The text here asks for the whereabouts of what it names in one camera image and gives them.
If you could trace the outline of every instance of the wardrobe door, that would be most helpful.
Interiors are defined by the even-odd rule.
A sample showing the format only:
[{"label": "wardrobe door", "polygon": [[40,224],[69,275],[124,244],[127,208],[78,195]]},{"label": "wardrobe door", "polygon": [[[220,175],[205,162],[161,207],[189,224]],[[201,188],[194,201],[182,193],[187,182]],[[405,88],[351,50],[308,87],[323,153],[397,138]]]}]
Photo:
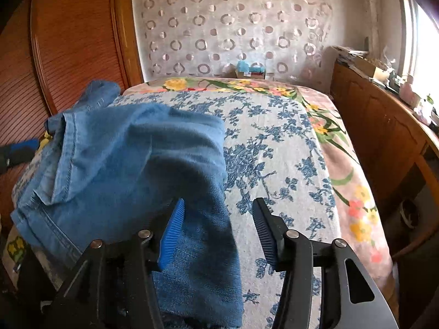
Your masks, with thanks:
[{"label": "wardrobe door", "polygon": [[31,36],[53,113],[71,107],[91,80],[115,81],[122,91],[127,87],[115,42],[114,0],[32,0]]},{"label": "wardrobe door", "polygon": [[[30,0],[23,0],[0,34],[0,146],[40,137],[49,117],[32,63],[29,8]],[[12,188],[24,167],[0,175],[0,214],[6,228],[12,226]]]}]

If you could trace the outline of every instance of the cardboard box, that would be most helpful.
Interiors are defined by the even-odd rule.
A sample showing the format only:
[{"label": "cardboard box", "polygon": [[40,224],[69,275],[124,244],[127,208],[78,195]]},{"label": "cardboard box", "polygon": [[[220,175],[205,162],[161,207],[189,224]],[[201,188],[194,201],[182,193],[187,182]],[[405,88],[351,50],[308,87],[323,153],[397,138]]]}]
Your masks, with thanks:
[{"label": "cardboard box", "polygon": [[354,64],[367,76],[369,76],[370,78],[374,78],[380,81],[381,83],[385,84],[386,79],[388,79],[390,76],[389,72],[386,72],[383,69],[376,67],[375,65],[365,60],[364,58],[355,57]]},{"label": "cardboard box", "polygon": [[238,72],[236,71],[236,78],[238,79],[265,79],[265,73],[255,73],[255,72]]}]

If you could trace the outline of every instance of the metal screw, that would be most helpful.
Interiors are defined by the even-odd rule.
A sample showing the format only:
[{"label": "metal screw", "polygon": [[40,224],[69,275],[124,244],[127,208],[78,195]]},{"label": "metal screw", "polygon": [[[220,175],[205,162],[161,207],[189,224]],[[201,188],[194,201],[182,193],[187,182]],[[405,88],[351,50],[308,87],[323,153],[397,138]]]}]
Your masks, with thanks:
[{"label": "metal screw", "polygon": [[335,246],[343,248],[346,247],[348,245],[348,243],[346,241],[344,241],[343,239],[335,239],[334,240]]},{"label": "metal screw", "polygon": [[299,232],[297,232],[296,230],[287,230],[286,235],[290,239],[296,239],[299,237]]},{"label": "metal screw", "polygon": [[147,239],[148,237],[151,236],[151,231],[149,230],[140,230],[137,235],[141,238],[141,239]]},{"label": "metal screw", "polygon": [[93,240],[93,241],[91,242],[91,244],[90,244],[90,247],[91,247],[92,249],[98,249],[98,248],[100,248],[101,246],[102,246],[102,240],[100,240],[100,239]]}]

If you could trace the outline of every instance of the bed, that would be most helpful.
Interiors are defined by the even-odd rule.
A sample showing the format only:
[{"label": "bed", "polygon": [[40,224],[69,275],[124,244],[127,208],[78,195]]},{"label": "bed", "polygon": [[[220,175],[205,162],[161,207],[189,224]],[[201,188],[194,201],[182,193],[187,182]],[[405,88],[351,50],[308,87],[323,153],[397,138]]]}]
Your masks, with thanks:
[{"label": "bed", "polygon": [[[287,226],[311,239],[346,239],[390,300],[392,261],[378,211],[342,119],[327,95],[265,80],[166,78],[131,87],[110,106],[146,102],[210,113],[225,121],[226,204],[241,261],[244,328],[271,327],[283,282],[283,274],[273,271],[258,245],[249,208],[256,196],[264,197]],[[38,167],[40,155],[16,184],[14,202]],[[24,244],[14,227],[2,261],[15,285]],[[59,288],[65,271],[43,250],[33,251]],[[318,326],[320,284],[316,268],[312,329]]]}]

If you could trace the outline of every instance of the circle patterned wall covering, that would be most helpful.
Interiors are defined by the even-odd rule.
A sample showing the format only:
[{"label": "circle patterned wall covering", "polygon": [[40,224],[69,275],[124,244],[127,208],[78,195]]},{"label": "circle patterned wall covering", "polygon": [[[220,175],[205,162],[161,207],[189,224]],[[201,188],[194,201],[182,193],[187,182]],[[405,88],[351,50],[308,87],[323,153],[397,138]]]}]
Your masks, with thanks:
[{"label": "circle patterned wall covering", "polygon": [[329,0],[133,1],[149,80],[227,76],[239,60],[264,66],[267,79],[318,77]]}]

